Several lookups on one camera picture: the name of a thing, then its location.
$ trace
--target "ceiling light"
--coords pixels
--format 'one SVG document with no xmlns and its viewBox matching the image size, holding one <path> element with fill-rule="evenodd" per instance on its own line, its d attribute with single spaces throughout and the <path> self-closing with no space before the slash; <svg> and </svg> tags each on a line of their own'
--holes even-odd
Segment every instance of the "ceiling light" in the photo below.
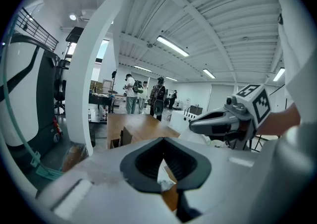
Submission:
<svg viewBox="0 0 317 224">
<path fill-rule="evenodd" d="M 184 51 L 183 49 L 179 48 L 177 45 L 174 43 L 171 43 L 168 39 L 165 39 L 163 36 L 158 36 L 157 40 L 166 46 L 169 46 L 173 50 L 177 51 L 178 53 L 182 54 L 183 56 L 188 56 L 189 54 Z"/>
<path fill-rule="evenodd" d="M 173 78 L 170 78 L 170 77 L 165 77 L 166 79 L 170 79 L 170 80 L 174 80 L 174 81 L 177 81 L 177 79 L 173 79 Z"/>
<path fill-rule="evenodd" d="M 71 14 L 71 15 L 69 16 L 69 18 L 70 18 L 71 20 L 76 20 L 76 16 L 75 16 L 74 14 Z"/>
<path fill-rule="evenodd" d="M 145 69 L 145 68 L 140 67 L 140 66 L 138 66 L 138 65 L 135 65 L 134 67 L 135 67 L 135 68 L 138 68 L 138 69 L 141 69 L 141 70 L 144 70 L 144 71 L 152 72 L 151 70 Z"/>
<path fill-rule="evenodd" d="M 280 68 L 280 70 L 278 71 L 273 81 L 278 81 L 278 79 L 283 75 L 284 72 L 285 72 L 285 68 Z"/>
<path fill-rule="evenodd" d="M 212 79 L 216 79 L 216 77 L 213 76 L 213 75 L 211 74 L 211 72 L 209 72 L 207 69 L 204 69 L 203 71 L 204 71 L 205 74 L 207 74 L 207 75 L 208 75 L 209 77 L 211 77 Z"/>
</svg>

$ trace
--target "black office chair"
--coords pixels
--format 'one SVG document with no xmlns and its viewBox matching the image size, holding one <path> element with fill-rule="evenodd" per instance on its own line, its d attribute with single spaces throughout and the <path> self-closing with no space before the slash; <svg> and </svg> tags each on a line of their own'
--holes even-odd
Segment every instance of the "black office chair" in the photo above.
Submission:
<svg viewBox="0 0 317 224">
<path fill-rule="evenodd" d="M 66 93 L 66 81 L 67 81 L 67 73 L 69 69 L 70 62 L 67 60 L 60 60 L 58 65 L 56 66 L 55 76 L 54 76 L 54 98 L 56 103 L 54 108 L 57 109 L 57 119 L 60 115 L 59 108 L 64 110 L 65 114 L 65 105 L 62 103 L 65 101 L 65 93 Z"/>
</svg>

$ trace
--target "green cable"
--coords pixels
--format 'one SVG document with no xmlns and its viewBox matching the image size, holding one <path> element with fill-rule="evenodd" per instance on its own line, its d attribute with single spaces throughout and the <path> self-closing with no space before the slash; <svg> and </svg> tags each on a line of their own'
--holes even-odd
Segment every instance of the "green cable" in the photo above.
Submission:
<svg viewBox="0 0 317 224">
<path fill-rule="evenodd" d="M 32 148 L 28 144 L 28 142 L 25 140 L 25 138 L 24 138 L 24 136 L 19 128 L 19 125 L 15 119 L 15 116 L 13 114 L 13 109 L 12 109 L 10 98 L 9 98 L 9 91 L 8 91 L 7 78 L 6 78 L 6 57 L 7 57 L 8 46 L 10 45 L 11 37 L 13 35 L 16 19 L 17 18 L 15 18 L 12 21 L 12 25 L 11 25 L 9 36 L 8 36 L 7 45 L 2 50 L 2 52 L 3 52 L 3 56 L 2 56 L 2 60 L 3 60 L 2 61 L 3 62 L 3 93 L 4 93 L 5 104 L 6 104 L 6 107 L 8 109 L 8 113 L 9 113 L 9 116 L 11 118 L 13 127 L 16 130 L 16 132 L 17 132 L 20 140 L 22 141 L 23 145 L 25 146 L 26 150 L 30 153 L 30 155 L 33 157 L 33 159 L 36 160 L 37 163 L 39 163 L 42 166 L 42 168 L 44 168 L 49 174 L 51 174 L 50 171 L 46 167 L 44 167 L 44 165 L 40 161 L 40 158 L 38 158 L 36 156 L 36 154 L 33 152 Z"/>
</svg>

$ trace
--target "man in white shirt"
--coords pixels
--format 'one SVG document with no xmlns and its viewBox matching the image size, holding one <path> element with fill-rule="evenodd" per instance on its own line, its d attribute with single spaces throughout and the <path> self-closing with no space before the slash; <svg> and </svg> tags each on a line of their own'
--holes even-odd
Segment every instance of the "man in white shirt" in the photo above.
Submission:
<svg viewBox="0 0 317 224">
<path fill-rule="evenodd" d="M 143 82 L 143 93 L 139 94 L 139 114 L 142 114 L 142 110 L 144 107 L 145 100 L 147 99 L 148 95 L 148 82 Z"/>
<path fill-rule="evenodd" d="M 278 20 L 278 32 L 281 39 L 281 46 L 285 64 L 285 86 L 286 97 L 292 98 L 294 103 L 285 111 L 279 113 L 271 113 L 262 126 L 258 130 L 258 134 L 263 135 L 282 135 L 288 128 L 298 125 L 303 119 L 304 112 L 299 113 L 297 106 L 303 104 L 297 102 L 301 98 L 300 95 L 309 95 L 304 89 L 305 84 L 298 83 L 296 77 L 299 73 L 303 74 L 303 67 L 317 56 L 317 27 L 311 18 L 308 10 L 301 0 L 279 0 L 281 6 L 281 14 Z"/>
<path fill-rule="evenodd" d="M 127 74 L 125 76 L 125 80 L 127 82 L 127 101 L 126 101 L 126 109 L 127 114 L 134 114 L 135 106 L 137 103 L 138 94 L 133 91 L 133 86 L 135 83 L 134 78 L 131 74 Z"/>
</svg>

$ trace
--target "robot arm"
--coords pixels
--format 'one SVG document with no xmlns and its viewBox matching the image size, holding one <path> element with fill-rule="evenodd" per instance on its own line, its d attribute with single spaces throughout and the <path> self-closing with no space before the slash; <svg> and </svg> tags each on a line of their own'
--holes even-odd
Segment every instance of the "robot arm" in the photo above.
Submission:
<svg viewBox="0 0 317 224">
<path fill-rule="evenodd" d="M 189 128 L 211 140 L 227 142 L 232 149 L 244 149 L 271 111 L 264 85 L 248 85 L 227 98 L 224 107 L 190 122 Z M 246 131 L 239 130 L 240 122 L 249 122 Z"/>
</svg>

